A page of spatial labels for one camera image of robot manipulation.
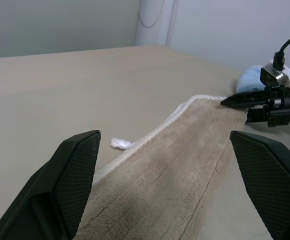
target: beige towel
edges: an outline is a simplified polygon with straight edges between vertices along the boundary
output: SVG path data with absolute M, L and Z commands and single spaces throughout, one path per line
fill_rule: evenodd
M 75 239 L 196 240 L 234 155 L 230 133 L 242 130 L 245 120 L 246 113 L 219 100 L 192 101 L 96 179 Z

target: white towel edge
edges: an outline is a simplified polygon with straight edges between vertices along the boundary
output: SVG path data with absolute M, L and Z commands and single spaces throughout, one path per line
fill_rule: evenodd
M 226 97 L 224 96 L 211 96 L 211 95 L 194 95 L 188 101 L 180 104 L 177 109 L 157 128 L 152 130 L 150 133 L 145 135 L 144 137 L 137 140 L 133 146 L 126 151 L 124 151 L 121 155 L 119 155 L 116 159 L 114 159 L 111 163 L 104 166 L 102 169 L 98 170 L 93 177 L 92 185 L 98 184 L 103 178 L 105 178 L 109 173 L 111 173 L 116 167 L 118 167 L 121 163 L 123 163 L 127 158 L 129 158 L 132 154 L 134 154 L 137 150 L 139 150 L 143 145 L 145 145 L 148 141 L 154 138 L 157 134 L 163 131 L 170 124 L 175 122 L 185 111 L 186 109 L 197 99 L 211 99 L 211 100 L 224 100 Z

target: white wall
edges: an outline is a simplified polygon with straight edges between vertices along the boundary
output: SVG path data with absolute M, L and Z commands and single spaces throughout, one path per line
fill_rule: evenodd
M 0 57 L 133 46 L 140 0 L 0 0 Z
M 138 20 L 137 34 L 135 39 L 136 46 L 148 45 L 165 45 L 168 37 L 174 0 L 141 0 L 140 14 L 145 25 L 152 25 L 160 15 L 157 23 L 151 27 L 146 28 Z
M 290 38 L 290 0 L 176 0 L 171 24 L 169 47 L 243 70 Z

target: fleece towel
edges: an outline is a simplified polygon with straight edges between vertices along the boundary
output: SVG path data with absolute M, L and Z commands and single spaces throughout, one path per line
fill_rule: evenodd
M 265 85 L 260 80 L 261 68 L 260 65 L 251 66 L 241 74 L 236 85 L 238 94 L 264 90 Z
M 246 113 L 194 96 L 94 175 L 75 240 L 196 240 Z

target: table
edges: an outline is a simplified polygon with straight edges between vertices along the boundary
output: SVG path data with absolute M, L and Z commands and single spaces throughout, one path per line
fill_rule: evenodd
M 100 130 L 99 170 L 121 153 L 112 137 L 136 141 L 193 95 L 232 95 L 239 75 L 163 46 L 0 58 L 0 217 L 63 140 Z M 290 128 L 247 130 L 290 147 Z

